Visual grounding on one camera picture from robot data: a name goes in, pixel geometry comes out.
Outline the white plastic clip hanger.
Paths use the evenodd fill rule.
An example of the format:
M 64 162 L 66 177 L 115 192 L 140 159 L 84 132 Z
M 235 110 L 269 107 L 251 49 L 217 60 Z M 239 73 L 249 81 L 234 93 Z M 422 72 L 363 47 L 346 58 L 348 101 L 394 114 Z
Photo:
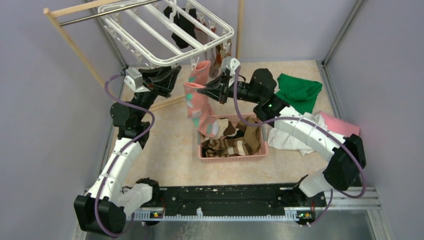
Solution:
M 171 7 L 166 17 L 163 10 Z M 196 9 L 196 19 L 189 15 Z M 124 0 L 97 8 L 105 31 L 128 65 L 171 66 L 201 57 L 235 36 L 222 12 L 205 0 Z M 174 23 L 179 14 L 208 34 L 209 42 L 200 43 Z M 171 35 L 175 33 L 189 47 L 180 49 Z

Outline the pink sock with teal spots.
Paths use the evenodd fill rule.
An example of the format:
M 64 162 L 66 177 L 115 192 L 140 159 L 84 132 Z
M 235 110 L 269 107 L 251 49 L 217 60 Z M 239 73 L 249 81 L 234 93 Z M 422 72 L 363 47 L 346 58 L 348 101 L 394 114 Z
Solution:
M 211 67 L 210 60 L 200 61 L 196 67 L 191 71 L 188 82 L 205 85 L 209 79 L 209 72 Z

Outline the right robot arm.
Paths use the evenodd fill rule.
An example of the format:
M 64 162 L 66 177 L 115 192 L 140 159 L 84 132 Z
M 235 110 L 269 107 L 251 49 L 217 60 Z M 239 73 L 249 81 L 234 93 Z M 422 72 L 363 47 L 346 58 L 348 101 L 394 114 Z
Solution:
M 365 180 L 366 166 L 362 139 L 356 135 L 344 136 L 319 126 L 299 113 L 288 102 L 275 93 L 277 82 L 267 68 L 256 69 L 249 82 L 238 81 L 239 69 L 234 72 L 225 70 L 218 78 L 207 83 L 198 93 L 224 104 L 233 98 L 234 106 L 238 101 L 255 103 L 254 114 L 260 125 L 268 124 L 300 140 L 319 153 L 327 166 L 313 174 L 302 177 L 296 184 L 293 200 L 299 206 L 307 206 L 315 195 L 329 190 L 358 199 L 366 192 L 366 184 L 357 195 L 347 193 L 357 179 Z

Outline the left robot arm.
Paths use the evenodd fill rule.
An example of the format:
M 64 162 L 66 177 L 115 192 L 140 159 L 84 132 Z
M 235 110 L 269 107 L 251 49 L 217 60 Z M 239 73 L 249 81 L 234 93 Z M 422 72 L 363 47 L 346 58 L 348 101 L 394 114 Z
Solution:
M 135 183 L 126 192 L 122 190 L 124 180 L 145 148 L 155 123 L 155 116 L 149 109 L 157 97 L 171 96 L 181 69 L 180 65 L 150 69 L 129 67 L 105 82 L 106 94 L 115 101 L 110 116 L 118 134 L 97 180 L 73 203 L 82 231 L 116 238 L 124 233 L 127 218 L 134 218 L 138 208 L 143 204 L 154 207 L 160 202 L 159 184 L 151 179 Z M 109 85 L 117 79 L 133 90 L 132 100 L 123 101 L 110 93 Z

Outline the pile of socks in basket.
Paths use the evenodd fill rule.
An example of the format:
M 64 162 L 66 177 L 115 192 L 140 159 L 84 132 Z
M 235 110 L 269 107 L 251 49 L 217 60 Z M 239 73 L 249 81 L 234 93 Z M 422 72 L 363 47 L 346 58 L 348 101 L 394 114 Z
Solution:
M 228 118 L 217 120 L 219 130 L 214 137 L 205 136 L 201 143 L 201 156 L 205 158 L 231 158 L 257 154 L 261 149 L 262 130 L 251 126 L 257 121 L 247 116 L 237 124 Z

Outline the orange brown argyle sock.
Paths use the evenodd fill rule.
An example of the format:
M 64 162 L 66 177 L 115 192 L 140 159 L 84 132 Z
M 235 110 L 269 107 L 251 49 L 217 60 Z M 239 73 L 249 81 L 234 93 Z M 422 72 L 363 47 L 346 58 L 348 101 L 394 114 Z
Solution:
M 217 45 L 215 47 L 215 62 L 214 64 L 218 67 L 221 66 L 222 61 L 231 56 L 232 53 L 232 40 L 228 39 L 227 41 Z

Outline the pink plastic basket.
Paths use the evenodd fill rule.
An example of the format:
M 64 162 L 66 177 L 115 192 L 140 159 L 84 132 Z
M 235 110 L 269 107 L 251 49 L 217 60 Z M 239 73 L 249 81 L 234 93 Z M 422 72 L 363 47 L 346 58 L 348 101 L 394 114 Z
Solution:
M 213 116 L 217 121 L 221 118 L 228 118 L 234 125 L 236 125 L 241 119 L 235 114 L 233 115 L 214 115 Z M 236 157 L 202 157 L 201 156 L 201 143 L 204 140 L 204 136 L 202 133 L 198 132 L 198 140 L 197 140 L 197 148 L 198 148 L 198 157 L 202 160 L 204 163 L 217 163 L 217 162 L 240 162 L 240 161 L 259 161 L 262 160 L 267 154 L 268 154 L 268 142 L 267 142 L 267 136 L 265 133 L 265 127 L 259 126 L 262 131 L 261 135 L 261 148 L 258 153 L 254 155 L 246 155 L 246 156 L 236 156 Z

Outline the black hanging sock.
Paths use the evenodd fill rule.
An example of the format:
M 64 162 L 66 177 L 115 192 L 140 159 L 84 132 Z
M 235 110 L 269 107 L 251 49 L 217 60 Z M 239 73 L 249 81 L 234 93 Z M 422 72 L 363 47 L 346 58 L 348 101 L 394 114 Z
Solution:
M 163 14 L 169 18 L 170 14 L 172 13 L 171 7 L 168 6 L 163 10 Z M 197 19 L 197 10 L 195 8 L 190 8 L 188 11 L 189 15 L 195 19 Z M 187 20 L 184 16 L 177 14 L 174 19 L 173 22 L 180 27 L 182 30 L 184 30 L 187 34 L 189 34 L 191 37 L 193 37 L 195 40 L 197 40 L 196 38 L 196 34 L 195 34 L 195 25 L 190 22 L 189 20 Z M 177 34 L 172 33 L 171 38 L 175 41 L 176 45 L 180 48 L 180 49 L 185 49 L 188 48 L 189 46 L 191 47 L 191 45 L 189 45 L 185 40 L 183 40 L 181 37 L 179 37 Z

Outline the white cloth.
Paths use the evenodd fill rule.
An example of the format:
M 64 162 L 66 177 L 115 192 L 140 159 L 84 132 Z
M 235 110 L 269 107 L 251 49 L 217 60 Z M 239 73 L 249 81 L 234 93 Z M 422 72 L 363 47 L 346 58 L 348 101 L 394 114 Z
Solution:
M 311 113 L 305 112 L 304 116 L 320 127 L 327 128 L 325 119 L 320 113 L 312 115 Z M 267 143 L 269 147 L 277 150 L 299 151 L 301 156 L 314 152 L 311 147 L 307 146 L 296 137 L 276 128 L 271 128 L 268 131 Z

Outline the green shirt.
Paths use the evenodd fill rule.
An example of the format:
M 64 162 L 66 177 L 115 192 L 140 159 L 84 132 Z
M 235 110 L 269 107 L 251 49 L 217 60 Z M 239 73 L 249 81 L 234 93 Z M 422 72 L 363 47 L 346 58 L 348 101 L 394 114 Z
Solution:
M 323 84 L 318 81 L 293 77 L 284 73 L 278 76 L 277 83 L 276 95 L 289 103 L 300 114 L 313 112 L 318 95 L 323 88 Z

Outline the pink cloth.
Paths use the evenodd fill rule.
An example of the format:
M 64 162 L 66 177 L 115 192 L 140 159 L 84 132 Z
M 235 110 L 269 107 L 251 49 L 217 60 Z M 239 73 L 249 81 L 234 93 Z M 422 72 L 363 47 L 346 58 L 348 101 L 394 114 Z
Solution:
M 360 135 L 360 127 L 357 125 L 346 122 L 340 118 L 329 115 L 323 111 L 320 111 L 319 115 L 324 119 L 327 129 L 334 133 L 337 133 L 346 137 L 350 137 L 351 135 L 356 135 L 356 136 Z

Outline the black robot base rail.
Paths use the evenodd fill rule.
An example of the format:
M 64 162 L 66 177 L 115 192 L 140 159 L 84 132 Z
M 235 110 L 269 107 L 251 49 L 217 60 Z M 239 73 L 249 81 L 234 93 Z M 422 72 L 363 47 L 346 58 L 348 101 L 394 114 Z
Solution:
M 366 210 L 381 205 L 374 188 L 351 187 L 307 197 L 292 183 L 160 187 L 144 179 L 97 197 L 78 196 L 74 209 L 83 231 L 123 232 L 126 221 L 288 221 L 309 226 L 324 210 Z

